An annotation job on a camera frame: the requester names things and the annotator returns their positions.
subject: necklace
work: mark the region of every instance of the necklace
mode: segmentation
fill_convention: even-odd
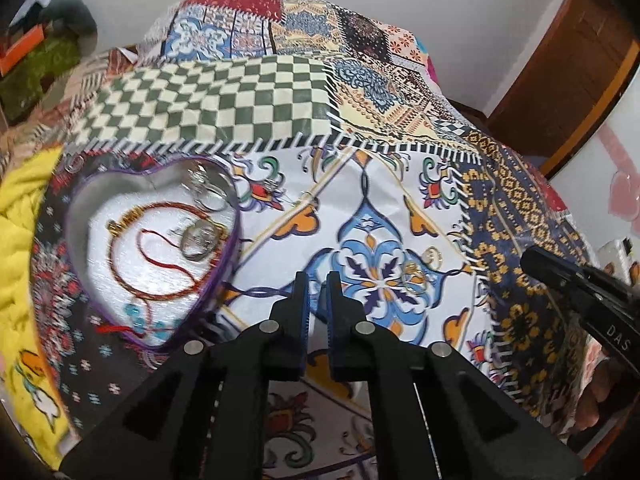
[[[209,260],[209,269],[207,269],[207,272],[204,274],[204,276],[202,276],[200,279],[196,279],[187,269],[184,269],[181,266],[178,266],[175,264],[166,264],[163,262],[159,262],[155,259],[152,259],[145,253],[145,251],[143,251],[143,248],[142,248],[142,235],[153,234],[155,236],[162,238],[169,245],[179,248],[182,254],[188,258],[188,255],[185,254],[183,250],[184,241],[182,241],[180,245],[175,244],[165,236],[161,235],[160,233],[149,230],[149,229],[140,229],[140,231],[137,232],[136,247],[138,248],[138,250],[140,251],[140,253],[142,254],[143,258],[146,261],[148,261],[149,263],[155,266],[163,267],[165,269],[178,270],[179,272],[183,273],[190,279],[191,281],[190,286],[188,286],[187,288],[184,288],[183,290],[178,290],[177,292],[171,292],[169,294],[153,294],[151,292],[145,292],[144,290],[139,290],[134,286],[132,286],[130,283],[127,283],[126,280],[124,280],[124,278],[118,272],[118,269],[115,265],[114,258],[113,258],[116,242],[120,238],[120,236],[123,234],[123,232],[125,232],[134,222],[139,220],[147,211],[150,211],[153,209],[160,209],[160,208],[181,209],[183,211],[192,213],[193,215],[199,218],[199,220],[197,220],[196,223],[205,222],[209,227],[209,233],[213,232],[215,234],[215,237],[209,237],[206,240],[207,242],[212,244],[212,251],[209,251],[206,254],[206,255],[212,254],[212,257]],[[116,282],[122,288],[124,288],[127,292],[131,293],[132,296],[134,296],[135,298],[142,300],[142,302],[145,304],[146,322],[149,327],[151,327],[151,324],[152,324],[152,315],[151,315],[151,307],[148,302],[176,300],[177,298],[182,298],[188,294],[191,294],[199,290],[202,283],[204,283],[210,277],[211,273],[213,272],[213,269],[215,268],[216,264],[220,260],[220,253],[222,252],[221,245],[222,245],[222,242],[224,242],[227,238],[226,229],[223,225],[217,222],[213,222],[211,219],[209,219],[209,216],[207,215],[207,213],[202,211],[201,209],[192,205],[184,204],[182,202],[155,202],[155,203],[151,203],[144,206],[135,206],[134,208],[124,213],[122,218],[120,218],[120,221],[109,220],[109,222],[107,223],[107,230],[111,234],[111,240],[109,241],[109,248],[107,251],[107,261],[109,263],[111,274],[113,275]],[[194,238],[194,241],[201,242],[202,239]]]

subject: green and white checkered pattern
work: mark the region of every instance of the green and white checkered pattern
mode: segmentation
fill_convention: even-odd
[[[319,60],[265,56],[142,68],[103,89],[73,142],[255,141],[330,133]]]

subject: heart-shaped box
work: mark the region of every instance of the heart-shaped box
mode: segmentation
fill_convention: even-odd
[[[145,270],[143,264],[158,261],[147,258],[144,262],[139,258],[136,253],[142,252],[142,243],[135,247],[132,236],[136,230],[131,228],[128,240],[118,242],[118,250],[122,253],[120,263],[110,267],[110,252],[106,247],[108,244],[114,244],[115,238],[109,234],[108,222],[104,221],[104,218],[111,216],[117,221],[123,215],[126,216],[127,211],[130,212],[138,206],[149,206],[150,202],[152,206],[183,203],[196,209],[194,197],[182,183],[188,171],[198,166],[206,170],[210,184],[226,195],[227,206],[223,212],[207,213],[211,220],[226,228],[225,240],[220,242],[222,247],[218,261],[210,273],[205,274],[206,279],[202,280],[198,289],[188,296],[177,298],[173,303],[154,301],[151,305],[149,301],[141,301],[140,298],[131,296],[117,280],[113,281],[113,269],[119,266],[125,274],[140,274],[147,285],[166,290],[167,287],[176,289],[175,282],[180,279],[180,274],[176,273],[177,267],[184,267],[182,272],[191,271],[195,275],[198,270],[197,264],[183,259],[180,266],[161,263],[156,272]],[[174,224],[163,225],[167,219],[173,221],[167,216],[167,213],[171,212],[170,209],[167,206],[158,206],[158,210],[149,210],[148,216],[155,215],[151,219],[156,222],[156,226],[160,226],[157,229],[175,227]],[[184,210],[176,211],[185,214]],[[139,218],[137,222],[144,220],[145,218]],[[197,156],[185,156],[164,166],[140,172],[111,170],[94,174],[75,190],[65,216],[65,241],[70,263],[92,305],[113,326],[126,327],[128,330],[123,330],[123,336],[131,342],[154,351],[162,351],[183,342],[198,321],[215,308],[222,282],[228,280],[238,254],[239,232],[238,196],[231,177],[226,169],[215,161]],[[162,233],[154,233],[158,235],[156,242],[162,242],[163,239],[169,242]],[[162,321],[153,322],[158,313],[160,316],[169,316],[171,321],[166,318],[168,321],[165,322],[165,318],[162,317]],[[145,317],[149,322],[148,326],[145,326]]]

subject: yellow fabric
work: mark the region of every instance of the yellow fabric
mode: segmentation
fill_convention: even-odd
[[[29,263],[38,208],[59,154],[59,149],[38,153],[0,186],[0,372],[17,421],[53,468],[62,459],[57,446],[68,422],[38,355]]]

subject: silver screw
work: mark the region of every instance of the silver screw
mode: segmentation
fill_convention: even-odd
[[[362,335],[373,334],[376,326],[370,321],[359,321],[356,323],[356,332]]]
[[[204,344],[202,341],[198,341],[197,339],[192,339],[191,341],[187,341],[184,344],[184,352],[189,355],[196,355],[202,352],[204,348]]]
[[[274,319],[265,319],[260,323],[260,331],[265,334],[273,334],[279,328],[280,324]]]
[[[431,345],[431,351],[438,357],[449,357],[451,355],[451,346],[444,341],[438,341]]]

